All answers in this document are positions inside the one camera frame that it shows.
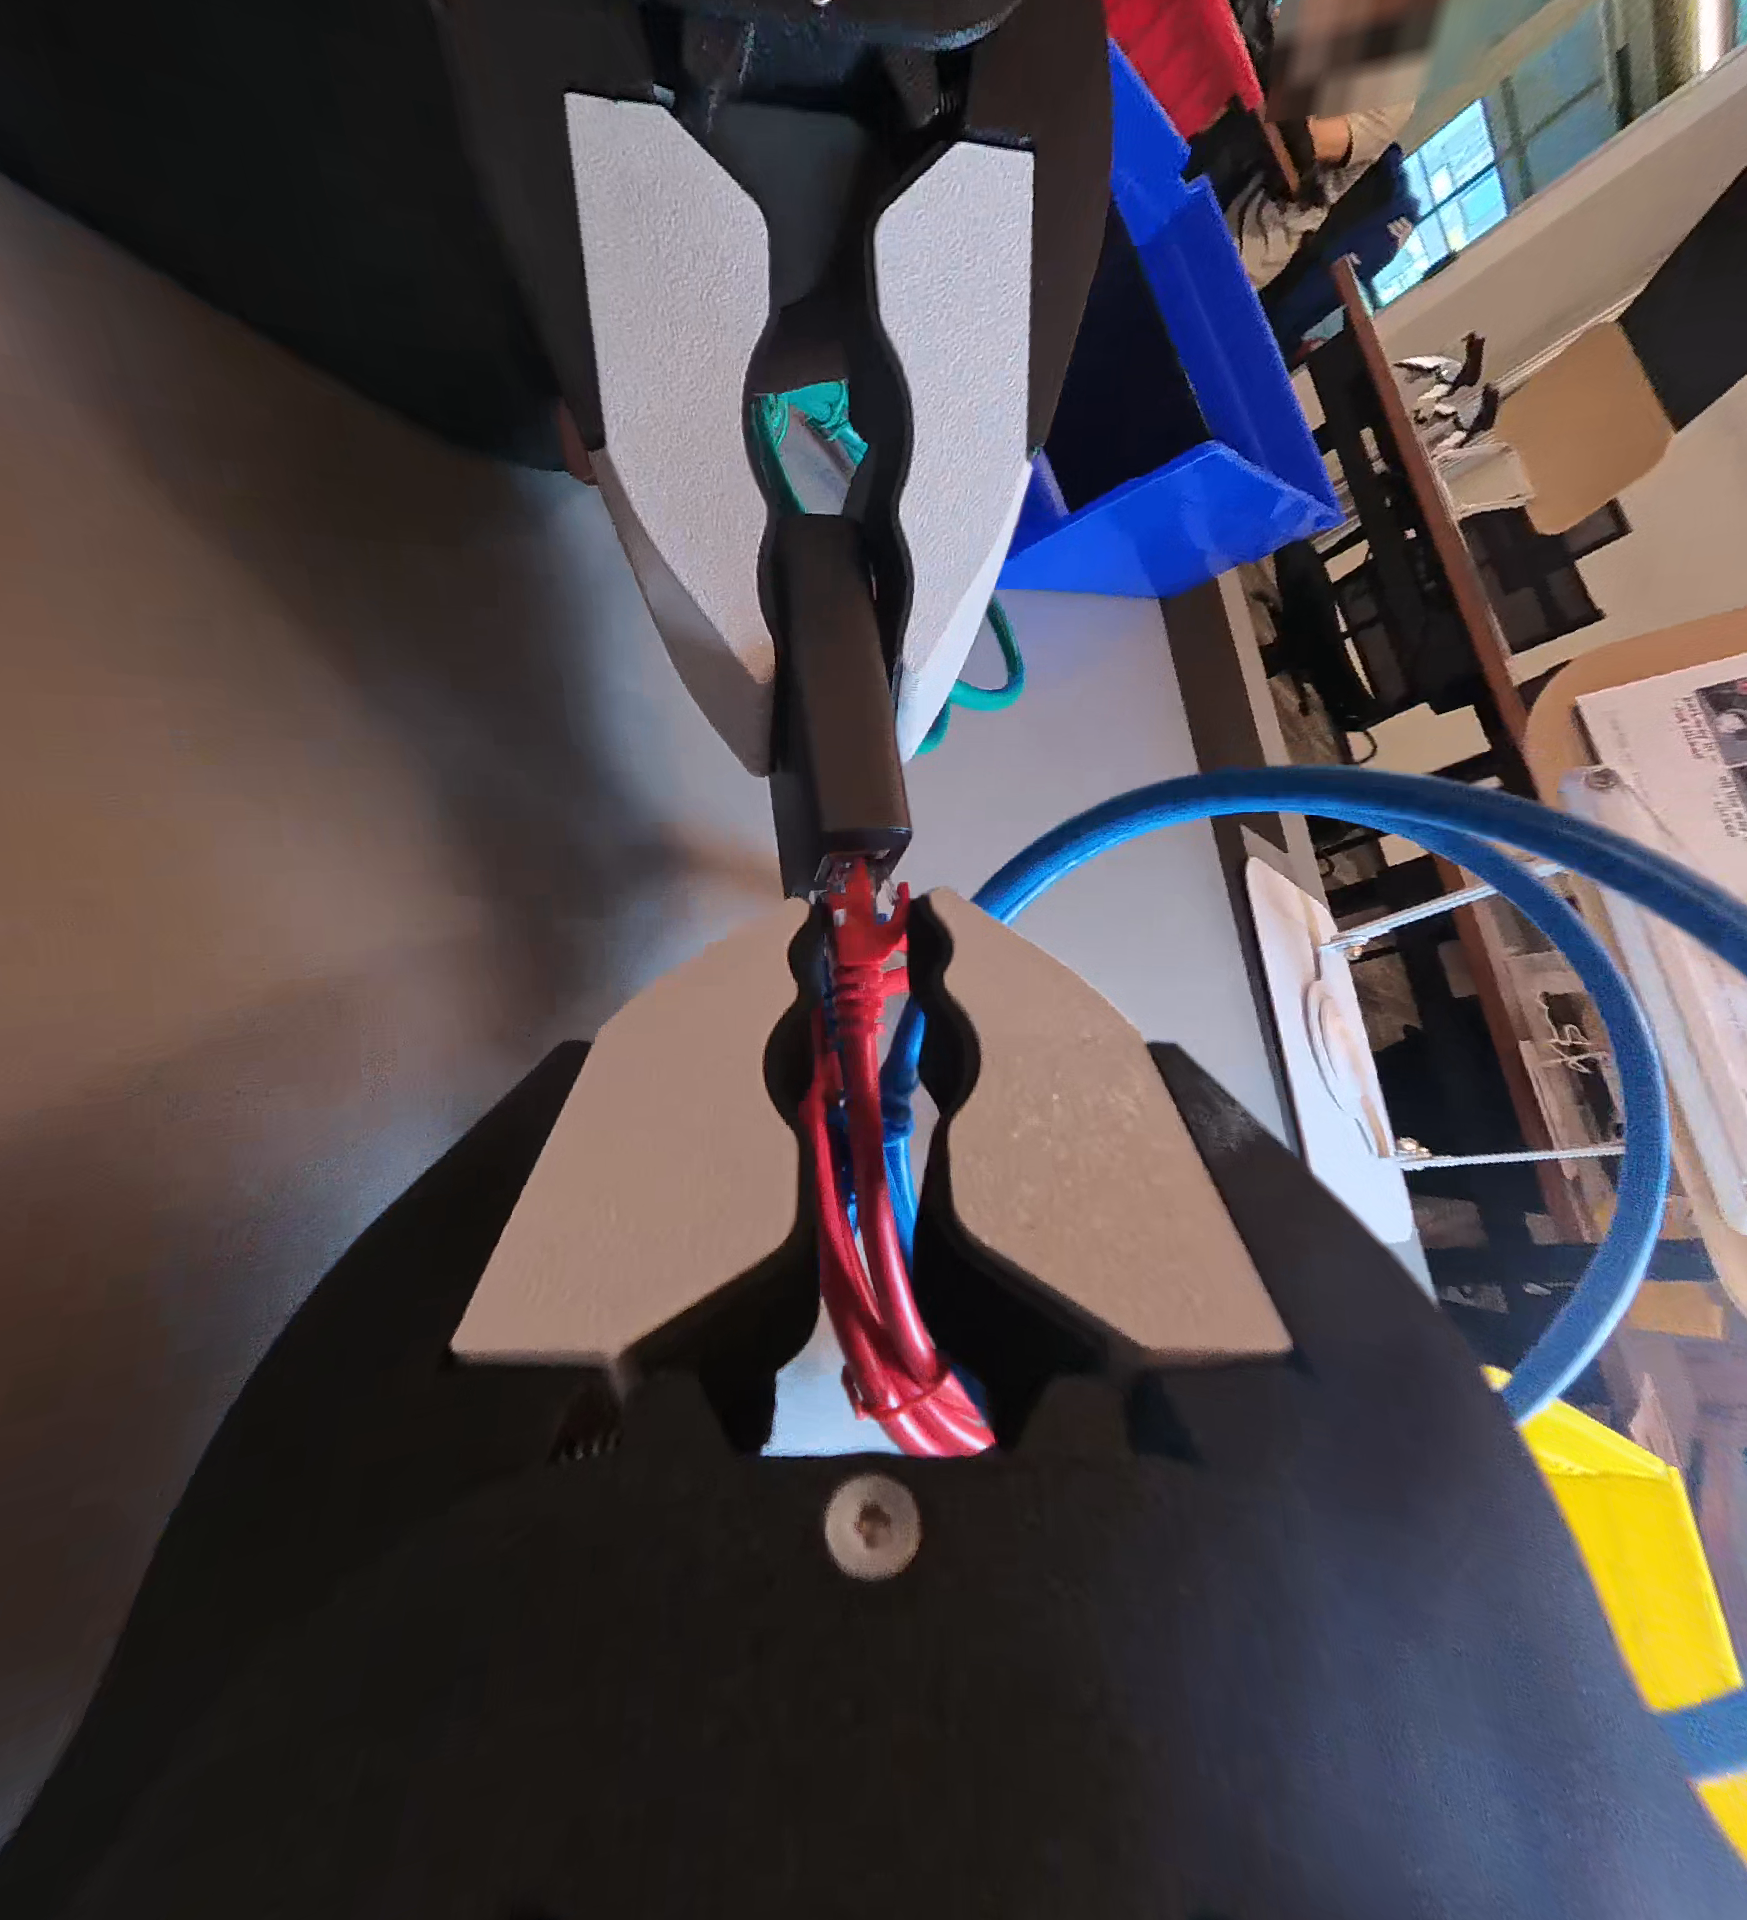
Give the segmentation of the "blue plastic bin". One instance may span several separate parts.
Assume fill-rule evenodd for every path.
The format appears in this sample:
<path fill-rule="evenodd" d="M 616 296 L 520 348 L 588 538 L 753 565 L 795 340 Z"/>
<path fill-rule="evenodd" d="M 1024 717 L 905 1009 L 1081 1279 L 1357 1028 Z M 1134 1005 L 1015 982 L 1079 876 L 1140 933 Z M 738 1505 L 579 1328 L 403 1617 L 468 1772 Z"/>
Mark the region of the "blue plastic bin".
<path fill-rule="evenodd" d="M 1108 79 L 1101 259 L 1001 586 L 1172 601 L 1340 508 L 1213 190 L 1117 46 Z"/>

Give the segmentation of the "tan and black chair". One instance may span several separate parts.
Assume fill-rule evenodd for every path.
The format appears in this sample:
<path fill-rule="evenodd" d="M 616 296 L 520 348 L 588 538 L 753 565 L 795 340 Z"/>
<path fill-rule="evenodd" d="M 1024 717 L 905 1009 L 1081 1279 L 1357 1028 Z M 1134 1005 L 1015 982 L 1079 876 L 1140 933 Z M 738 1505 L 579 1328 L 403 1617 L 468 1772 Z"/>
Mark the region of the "tan and black chair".
<path fill-rule="evenodd" d="M 1747 168 L 1610 320 L 1502 399 L 1496 431 L 1540 533 L 1564 533 L 1644 480 L 1747 379 Z"/>

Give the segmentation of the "yellow plastic bin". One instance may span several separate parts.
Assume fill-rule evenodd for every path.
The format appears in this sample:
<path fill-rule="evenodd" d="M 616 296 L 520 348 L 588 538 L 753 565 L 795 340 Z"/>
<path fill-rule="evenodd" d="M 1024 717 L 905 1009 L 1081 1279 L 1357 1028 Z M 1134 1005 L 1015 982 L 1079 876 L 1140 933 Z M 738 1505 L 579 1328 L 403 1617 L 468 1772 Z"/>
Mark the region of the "yellow plastic bin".
<path fill-rule="evenodd" d="M 1677 1468 L 1571 1406 L 1538 1411 L 1521 1431 L 1644 1705 L 1679 1710 L 1734 1692 L 1745 1676 Z M 1747 1770 L 1695 1793 L 1747 1863 Z"/>

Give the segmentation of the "red plastic bin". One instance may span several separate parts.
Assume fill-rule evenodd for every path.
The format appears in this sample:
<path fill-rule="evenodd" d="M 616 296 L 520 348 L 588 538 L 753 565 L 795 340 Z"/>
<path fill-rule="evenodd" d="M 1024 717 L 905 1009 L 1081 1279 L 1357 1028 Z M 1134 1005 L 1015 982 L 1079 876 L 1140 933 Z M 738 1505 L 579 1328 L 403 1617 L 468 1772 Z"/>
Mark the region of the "red plastic bin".
<path fill-rule="evenodd" d="M 1188 142 L 1266 92 L 1230 3 L 1105 3 L 1105 28 L 1174 132 Z"/>

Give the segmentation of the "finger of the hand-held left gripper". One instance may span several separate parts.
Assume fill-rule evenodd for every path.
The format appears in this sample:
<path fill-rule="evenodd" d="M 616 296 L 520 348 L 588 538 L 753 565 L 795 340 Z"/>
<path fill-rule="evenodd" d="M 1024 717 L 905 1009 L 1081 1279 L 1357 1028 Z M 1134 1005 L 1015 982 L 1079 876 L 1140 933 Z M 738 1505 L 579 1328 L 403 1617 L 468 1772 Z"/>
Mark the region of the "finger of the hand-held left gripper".
<path fill-rule="evenodd" d="M 870 235 L 874 365 L 854 413 L 872 455 L 867 530 L 898 563 L 894 723 L 950 699 L 1031 480 L 1035 160 L 971 142 L 925 162 Z"/>
<path fill-rule="evenodd" d="M 744 383 L 771 316 L 764 215 L 667 108 L 578 92 L 563 108 L 597 373 L 597 490 L 679 685 L 763 779 L 775 638 Z"/>

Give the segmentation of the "clear acrylic panel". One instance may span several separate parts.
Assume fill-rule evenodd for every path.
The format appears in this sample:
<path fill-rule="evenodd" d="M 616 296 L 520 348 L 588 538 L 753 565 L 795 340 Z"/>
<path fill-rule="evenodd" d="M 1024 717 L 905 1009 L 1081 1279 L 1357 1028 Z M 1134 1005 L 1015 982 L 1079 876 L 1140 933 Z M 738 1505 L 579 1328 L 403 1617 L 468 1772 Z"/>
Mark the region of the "clear acrylic panel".
<path fill-rule="evenodd" d="M 1641 773 L 1584 767 L 1561 782 L 1560 799 L 1747 905 L 1747 807 L 1730 777 L 1700 772 L 1654 784 Z M 1747 979 L 1657 910 L 1607 887 L 1597 893 L 1662 1037 L 1707 1186 L 1724 1223 L 1747 1237 Z"/>

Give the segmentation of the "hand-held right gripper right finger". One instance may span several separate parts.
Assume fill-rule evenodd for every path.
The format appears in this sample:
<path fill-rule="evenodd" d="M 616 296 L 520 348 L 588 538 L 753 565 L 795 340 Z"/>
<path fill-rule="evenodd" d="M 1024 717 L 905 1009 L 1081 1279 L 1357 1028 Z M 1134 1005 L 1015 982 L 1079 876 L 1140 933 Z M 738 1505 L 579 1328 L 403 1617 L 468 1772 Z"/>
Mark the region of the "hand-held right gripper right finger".
<path fill-rule="evenodd" d="M 930 1174 L 957 1244 L 1138 1358 L 1290 1357 L 1136 1027 L 975 902 L 938 887 L 914 912 Z"/>

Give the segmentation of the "printed paper sheet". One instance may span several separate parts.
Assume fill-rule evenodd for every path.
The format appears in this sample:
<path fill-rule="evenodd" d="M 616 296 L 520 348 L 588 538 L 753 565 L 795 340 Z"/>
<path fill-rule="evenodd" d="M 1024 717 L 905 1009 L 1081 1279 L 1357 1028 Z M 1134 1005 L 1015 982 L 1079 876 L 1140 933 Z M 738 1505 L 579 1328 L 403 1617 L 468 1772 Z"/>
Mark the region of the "printed paper sheet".
<path fill-rule="evenodd" d="M 1587 692 L 1578 718 L 1622 830 L 1747 902 L 1747 653 Z"/>

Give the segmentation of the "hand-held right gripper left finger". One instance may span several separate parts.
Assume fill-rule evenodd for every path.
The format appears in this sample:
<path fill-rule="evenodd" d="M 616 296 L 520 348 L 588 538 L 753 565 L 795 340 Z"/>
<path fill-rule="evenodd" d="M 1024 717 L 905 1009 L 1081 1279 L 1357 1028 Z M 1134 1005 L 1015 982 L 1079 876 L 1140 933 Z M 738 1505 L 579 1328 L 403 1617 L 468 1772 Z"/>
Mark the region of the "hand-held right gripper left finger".
<path fill-rule="evenodd" d="M 450 1337 L 454 1361 L 623 1373 L 795 1235 L 767 1083 L 798 899 L 707 947 L 597 1033 Z"/>

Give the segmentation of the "black ethernet coupler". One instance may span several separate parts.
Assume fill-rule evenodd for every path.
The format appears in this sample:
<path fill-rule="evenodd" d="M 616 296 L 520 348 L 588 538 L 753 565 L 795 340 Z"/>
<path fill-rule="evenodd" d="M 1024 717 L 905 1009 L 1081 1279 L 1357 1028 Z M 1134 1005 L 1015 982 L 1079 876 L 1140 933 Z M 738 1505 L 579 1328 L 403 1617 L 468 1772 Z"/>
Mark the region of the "black ethernet coupler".
<path fill-rule="evenodd" d="M 767 787 L 785 895 L 851 862 L 885 876 L 911 844 L 892 688 L 860 525 L 787 516 L 771 533 L 775 685 Z"/>

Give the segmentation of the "window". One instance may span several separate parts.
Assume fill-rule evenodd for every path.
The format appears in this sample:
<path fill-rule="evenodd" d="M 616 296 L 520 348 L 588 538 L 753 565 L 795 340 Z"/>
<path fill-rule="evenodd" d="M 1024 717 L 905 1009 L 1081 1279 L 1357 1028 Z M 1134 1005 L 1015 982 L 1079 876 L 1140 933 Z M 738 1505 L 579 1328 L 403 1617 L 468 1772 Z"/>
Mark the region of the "window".
<path fill-rule="evenodd" d="M 1747 45 L 1747 3 L 1521 5 L 1511 51 L 1460 79 L 1455 108 L 1408 129 L 1418 205 L 1392 261 L 1365 275 L 1383 308 L 1447 269 L 1509 214 Z"/>

